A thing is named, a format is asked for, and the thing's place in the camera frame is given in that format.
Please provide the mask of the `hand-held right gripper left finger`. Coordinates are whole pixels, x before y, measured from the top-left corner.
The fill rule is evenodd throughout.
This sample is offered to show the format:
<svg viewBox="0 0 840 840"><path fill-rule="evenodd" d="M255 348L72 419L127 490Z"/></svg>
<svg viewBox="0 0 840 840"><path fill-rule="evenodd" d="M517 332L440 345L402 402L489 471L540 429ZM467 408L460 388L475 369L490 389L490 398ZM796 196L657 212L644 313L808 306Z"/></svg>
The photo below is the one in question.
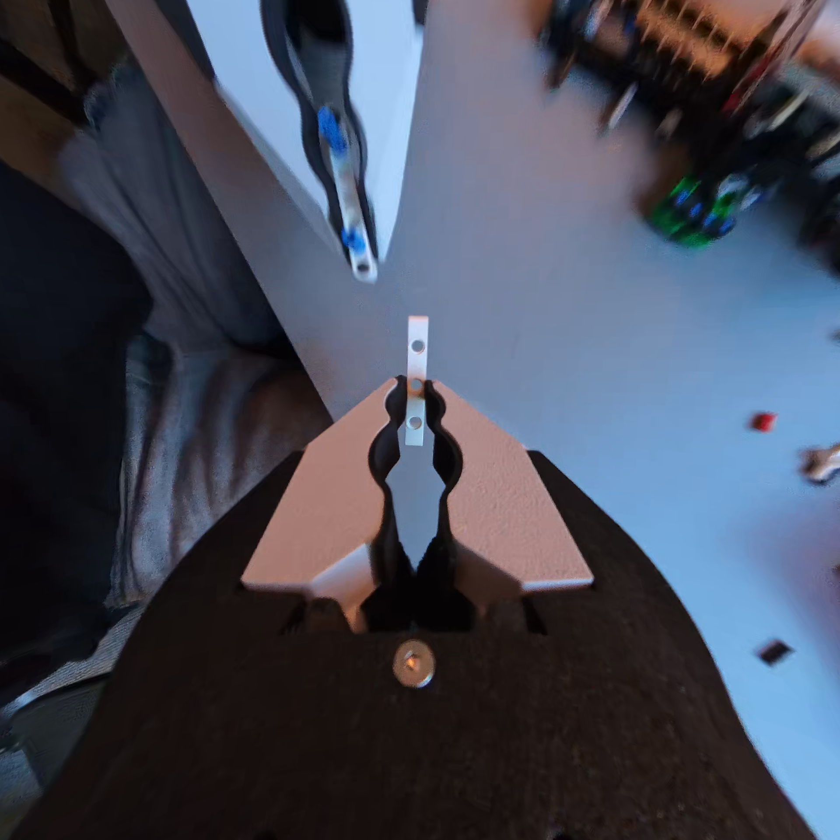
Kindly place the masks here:
<svg viewBox="0 0 840 840"><path fill-rule="evenodd" d="M333 600L353 631L366 630L363 603L406 571L386 481L405 417L400 375L305 448L241 575L246 589Z"/></svg>

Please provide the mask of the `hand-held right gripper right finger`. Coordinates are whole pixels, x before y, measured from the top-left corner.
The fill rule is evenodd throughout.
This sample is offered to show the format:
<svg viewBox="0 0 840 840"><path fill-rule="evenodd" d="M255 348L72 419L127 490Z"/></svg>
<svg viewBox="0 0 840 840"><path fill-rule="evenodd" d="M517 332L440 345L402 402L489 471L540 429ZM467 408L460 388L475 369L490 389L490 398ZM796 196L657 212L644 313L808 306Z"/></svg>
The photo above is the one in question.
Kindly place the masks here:
<svg viewBox="0 0 840 840"><path fill-rule="evenodd" d="M478 614L524 596L592 586L529 451L441 381L426 384L433 467L443 482L434 573Z"/></svg>

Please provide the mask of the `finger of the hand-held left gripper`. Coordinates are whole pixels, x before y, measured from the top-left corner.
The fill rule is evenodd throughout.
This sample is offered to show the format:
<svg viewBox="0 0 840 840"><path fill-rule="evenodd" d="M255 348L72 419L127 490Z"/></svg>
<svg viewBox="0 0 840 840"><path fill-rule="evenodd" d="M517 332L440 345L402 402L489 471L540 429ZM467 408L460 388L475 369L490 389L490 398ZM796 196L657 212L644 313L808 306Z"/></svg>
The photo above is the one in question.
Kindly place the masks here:
<svg viewBox="0 0 840 840"><path fill-rule="evenodd" d="M403 194L422 58L412 2L338 2L346 59L339 114L353 144L364 219L374 257L386 257Z"/></svg>
<svg viewBox="0 0 840 840"><path fill-rule="evenodd" d="M188 6L219 96L310 224L347 259L318 127L321 106L341 97L347 42L338 2Z"/></svg>

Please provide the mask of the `white lego beam with blue pins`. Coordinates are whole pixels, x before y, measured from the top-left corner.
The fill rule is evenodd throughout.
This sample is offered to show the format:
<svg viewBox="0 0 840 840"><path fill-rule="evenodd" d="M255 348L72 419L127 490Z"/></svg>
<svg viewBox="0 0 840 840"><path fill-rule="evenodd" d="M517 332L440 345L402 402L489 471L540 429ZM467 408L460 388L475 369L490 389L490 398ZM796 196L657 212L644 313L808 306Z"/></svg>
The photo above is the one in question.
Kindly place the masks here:
<svg viewBox="0 0 840 840"><path fill-rule="evenodd" d="M378 277L378 265L364 219L353 144L344 121L328 104L318 110L318 133L338 200L341 245L355 279L373 284Z"/></svg>

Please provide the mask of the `black lego chassis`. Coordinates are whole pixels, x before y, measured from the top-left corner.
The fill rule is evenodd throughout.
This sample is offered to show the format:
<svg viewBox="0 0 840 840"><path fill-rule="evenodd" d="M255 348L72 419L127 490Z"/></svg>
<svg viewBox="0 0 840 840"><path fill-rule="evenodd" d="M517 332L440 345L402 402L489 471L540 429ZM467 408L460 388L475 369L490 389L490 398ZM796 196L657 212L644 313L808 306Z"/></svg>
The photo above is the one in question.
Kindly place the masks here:
<svg viewBox="0 0 840 840"><path fill-rule="evenodd" d="M716 118L770 56L782 28L805 2L784 2L747 37L707 2L550 2L538 33L549 60L546 88L557 91L575 66L608 81L616 98L598 125L612 133L634 102L670 137L684 117Z"/></svg>

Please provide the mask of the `small grey lego piece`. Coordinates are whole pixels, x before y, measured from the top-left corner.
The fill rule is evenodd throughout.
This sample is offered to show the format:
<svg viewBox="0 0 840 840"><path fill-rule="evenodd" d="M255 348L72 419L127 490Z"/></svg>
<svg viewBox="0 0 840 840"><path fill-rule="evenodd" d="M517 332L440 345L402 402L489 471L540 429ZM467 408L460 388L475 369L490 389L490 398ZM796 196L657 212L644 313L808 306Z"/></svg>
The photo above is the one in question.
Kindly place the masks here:
<svg viewBox="0 0 840 840"><path fill-rule="evenodd" d="M839 475L839 443L805 453L801 474L814 485L825 485Z"/></svg>

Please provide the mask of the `dark cloth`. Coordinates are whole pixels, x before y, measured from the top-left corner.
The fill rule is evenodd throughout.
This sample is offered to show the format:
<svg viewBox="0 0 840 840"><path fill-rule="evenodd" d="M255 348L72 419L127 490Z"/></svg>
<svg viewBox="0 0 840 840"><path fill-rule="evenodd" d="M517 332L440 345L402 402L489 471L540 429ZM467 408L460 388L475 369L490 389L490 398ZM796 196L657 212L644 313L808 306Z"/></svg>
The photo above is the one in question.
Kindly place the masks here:
<svg viewBox="0 0 840 840"><path fill-rule="evenodd" d="M2 666L101 634L121 513L125 365L151 309L124 248L1 170Z"/></svg>

